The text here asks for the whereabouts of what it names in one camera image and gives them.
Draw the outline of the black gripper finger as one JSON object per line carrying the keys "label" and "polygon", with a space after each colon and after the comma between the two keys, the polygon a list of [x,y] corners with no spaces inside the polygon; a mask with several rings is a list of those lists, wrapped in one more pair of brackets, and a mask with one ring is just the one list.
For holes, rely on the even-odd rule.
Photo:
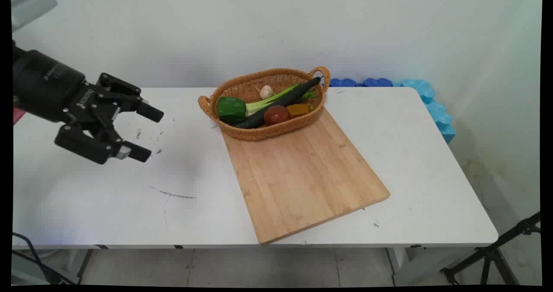
{"label": "black gripper finger", "polygon": [[119,109],[119,112],[135,112],[146,119],[160,122],[164,112],[152,107],[142,96],[142,90],[113,75],[103,73],[97,81],[98,89],[95,103]]}
{"label": "black gripper finger", "polygon": [[124,140],[111,119],[67,121],[59,129],[54,143],[101,165],[109,159],[146,162],[152,154],[150,149]]}

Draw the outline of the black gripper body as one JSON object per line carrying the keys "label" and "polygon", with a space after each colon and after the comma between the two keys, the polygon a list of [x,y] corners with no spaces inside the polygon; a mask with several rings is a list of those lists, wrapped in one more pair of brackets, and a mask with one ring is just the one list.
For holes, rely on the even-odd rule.
{"label": "black gripper body", "polygon": [[12,52],[17,108],[61,124],[61,131],[109,129],[109,118],[96,113],[98,87],[82,72],[36,50],[13,45]]}

